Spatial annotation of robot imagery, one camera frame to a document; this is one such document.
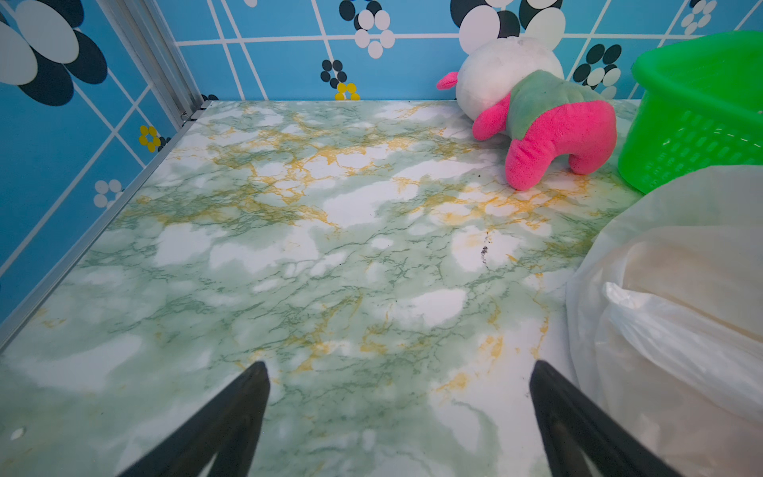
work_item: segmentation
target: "plush toy arm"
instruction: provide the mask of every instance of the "plush toy arm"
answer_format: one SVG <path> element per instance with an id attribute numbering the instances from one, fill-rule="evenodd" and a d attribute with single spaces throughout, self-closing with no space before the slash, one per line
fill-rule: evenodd
<path id="1" fill-rule="evenodd" d="M 437 82 L 437 89 L 451 89 L 457 82 L 459 82 L 458 72 L 454 71 L 453 73 L 448 73 L 444 78 Z"/>
<path id="2" fill-rule="evenodd" d="M 482 112 L 472 127 L 472 134 L 476 140 L 486 140 L 506 129 L 506 117 L 509 114 L 511 93 L 501 99 L 497 105 Z"/>

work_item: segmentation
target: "plush toy body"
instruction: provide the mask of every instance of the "plush toy body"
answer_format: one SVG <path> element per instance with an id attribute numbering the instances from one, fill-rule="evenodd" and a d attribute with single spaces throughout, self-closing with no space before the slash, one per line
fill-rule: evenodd
<path id="1" fill-rule="evenodd" d="M 535 186 L 557 156 L 569 154 L 572 172 L 590 174 L 614 151 L 612 105 L 590 87 L 562 79 L 559 61 L 532 38 L 499 38 L 480 47 L 437 87 L 454 85 L 459 106 L 475 120 L 475 139 L 512 138 L 506 178 L 515 189 Z"/>

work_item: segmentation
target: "green plush shirt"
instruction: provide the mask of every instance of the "green plush shirt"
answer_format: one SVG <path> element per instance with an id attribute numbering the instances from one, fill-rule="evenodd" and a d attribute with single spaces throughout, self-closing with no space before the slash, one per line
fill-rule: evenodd
<path id="1" fill-rule="evenodd" d="M 541 114 L 558 106 L 589 101 L 605 100 L 590 86 L 577 85 L 539 69 L 511 89 L 506 131 L 512 139 L 524 139 Z"/>

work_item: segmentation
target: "pink plush bottom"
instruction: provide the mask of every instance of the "pink plush bottom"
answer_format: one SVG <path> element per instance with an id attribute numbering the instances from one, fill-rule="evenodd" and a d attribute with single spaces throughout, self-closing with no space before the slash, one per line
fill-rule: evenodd
<path id="1" fill-rule="evenodd" d="M 543 113 L 524 139 L 511 141 L 506 179 L 523 191 L 535 186 L 556 157 L 570 155 L 570 169 L 590 174 L 612 156 L 617 142 L 615 110 L 606 101 L 562 105 Z"/>

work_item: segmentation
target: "translucent bag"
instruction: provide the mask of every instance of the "translucent bag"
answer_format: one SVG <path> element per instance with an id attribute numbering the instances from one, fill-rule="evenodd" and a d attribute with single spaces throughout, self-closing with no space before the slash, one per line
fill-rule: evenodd
<path id="1" fill-rule="evenodd" d="M 763 166 L 649 193 L 567 284 L 581 390 L 686 476 L 763 469 Z"/>

